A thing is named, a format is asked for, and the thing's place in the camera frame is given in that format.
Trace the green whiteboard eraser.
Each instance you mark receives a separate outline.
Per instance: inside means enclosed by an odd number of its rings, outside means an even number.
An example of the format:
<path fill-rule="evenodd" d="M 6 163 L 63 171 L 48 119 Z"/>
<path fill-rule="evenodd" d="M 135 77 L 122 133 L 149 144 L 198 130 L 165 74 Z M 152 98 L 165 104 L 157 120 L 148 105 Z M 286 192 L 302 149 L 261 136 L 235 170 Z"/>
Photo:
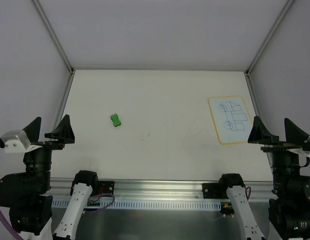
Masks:
<path fill-rule="evenodd" d="M 110 119 L 111 119 L 112 124 L 113 124 L 114 127 L 119 127 L 122 124 L 122 122 L 121 122 L 121 120 L 120 120 L 120 118 L 119 118 L 117 113 L 112 114 L 110 116 Z"/>

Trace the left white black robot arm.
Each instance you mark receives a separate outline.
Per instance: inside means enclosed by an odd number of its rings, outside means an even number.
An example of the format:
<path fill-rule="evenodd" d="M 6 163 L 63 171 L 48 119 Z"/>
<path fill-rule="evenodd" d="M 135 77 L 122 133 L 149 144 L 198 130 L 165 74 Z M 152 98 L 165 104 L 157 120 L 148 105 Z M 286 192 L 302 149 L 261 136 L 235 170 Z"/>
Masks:
<path fill-rule="evenodd" d="M 9 208 L 4 226 L 15 239 L 73 240 L 85 205 L 99 191 L 94 171 L 76 173 L 70 190 L 71 199 L 55 231 L 52 225 L 51 188 L 52 152 L 75 143 L 70 116 L 66 114 L 57 127 L 39 141 L 41 117 L 21 130 L 11 130 L 0 137 L 0 149 L 7 154 L 23 154 L 25 171 L 7 174 L 0 179 L 0 207 Z"/>

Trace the yellow framed small whiteboard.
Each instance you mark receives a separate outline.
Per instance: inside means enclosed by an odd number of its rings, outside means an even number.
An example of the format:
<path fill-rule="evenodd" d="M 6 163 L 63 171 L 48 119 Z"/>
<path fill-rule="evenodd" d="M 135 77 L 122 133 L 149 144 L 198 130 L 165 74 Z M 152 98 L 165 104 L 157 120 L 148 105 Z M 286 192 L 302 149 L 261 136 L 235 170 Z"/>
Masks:
<path fill-rule="evenodd" d="M 253 121 L 242 96 L 210 97 L 207 103 L 221 145 L 248 142 Z"/>

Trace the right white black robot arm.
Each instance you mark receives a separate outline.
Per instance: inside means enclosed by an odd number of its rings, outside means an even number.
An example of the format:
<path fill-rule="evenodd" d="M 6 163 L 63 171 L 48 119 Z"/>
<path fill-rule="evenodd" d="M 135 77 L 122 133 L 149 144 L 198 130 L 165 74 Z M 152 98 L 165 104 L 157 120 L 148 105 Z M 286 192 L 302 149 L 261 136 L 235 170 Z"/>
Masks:
<path fill-rule="evenodd" d="M 247 142 L 260 144 L 261 151 L 271 154 L 272 193 L 268 201 L 269 240 L 308 240 L 310 238 L 310 176 L 300 170 L 310 164 L 310 134 L 289 118 L 284 119 L 285 140 L 269 132 L 259 116 Z M 299 156 L 306 158 L 300 165 Z M 246 185 L 240 174 L 225 173 L 218 181 L 218 192 L 230 200 L 239 225 L 241 239 L 264 240 L 247 199 Z"/>

